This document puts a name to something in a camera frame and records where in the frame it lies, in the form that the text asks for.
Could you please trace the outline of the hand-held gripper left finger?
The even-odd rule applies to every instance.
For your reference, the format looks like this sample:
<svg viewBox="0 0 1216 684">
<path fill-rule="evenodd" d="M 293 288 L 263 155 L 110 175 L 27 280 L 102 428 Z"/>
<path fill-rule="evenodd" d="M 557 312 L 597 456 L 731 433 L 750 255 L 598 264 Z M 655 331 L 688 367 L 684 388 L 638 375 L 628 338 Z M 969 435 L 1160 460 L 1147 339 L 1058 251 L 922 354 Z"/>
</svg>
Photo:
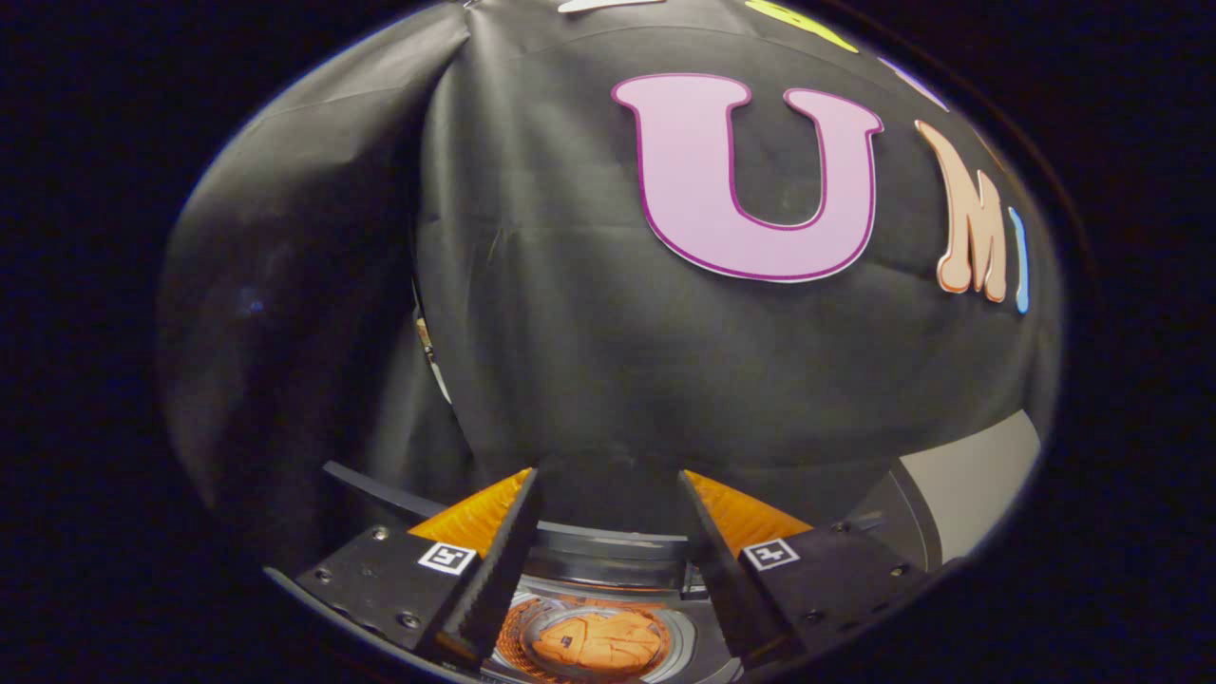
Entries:
<svg viewBox="0 0 1216 684">
<path fill-rule="evenodd" d="M 479 666 L 503 627 L 536 532 L 534 469 L 417 525 L 375 525 L 295 576 L 353 629 L 394 651 Z"/>
</svg>

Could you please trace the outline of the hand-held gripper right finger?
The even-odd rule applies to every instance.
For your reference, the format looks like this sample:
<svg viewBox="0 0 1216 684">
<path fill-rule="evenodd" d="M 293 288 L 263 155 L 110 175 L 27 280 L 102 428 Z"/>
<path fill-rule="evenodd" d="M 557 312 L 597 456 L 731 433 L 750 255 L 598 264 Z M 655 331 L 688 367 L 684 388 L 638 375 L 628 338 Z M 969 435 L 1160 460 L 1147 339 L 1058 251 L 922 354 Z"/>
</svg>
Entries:
<svg viewBox="0 0 1216 684">
<path fill-rule="evenodd" d="M 689 470 L 679 484 L 691 562 L 744 666 L 824 656 L 928 588 L 924 571 L 850 525 L 812 527 Z"/>
</svg>

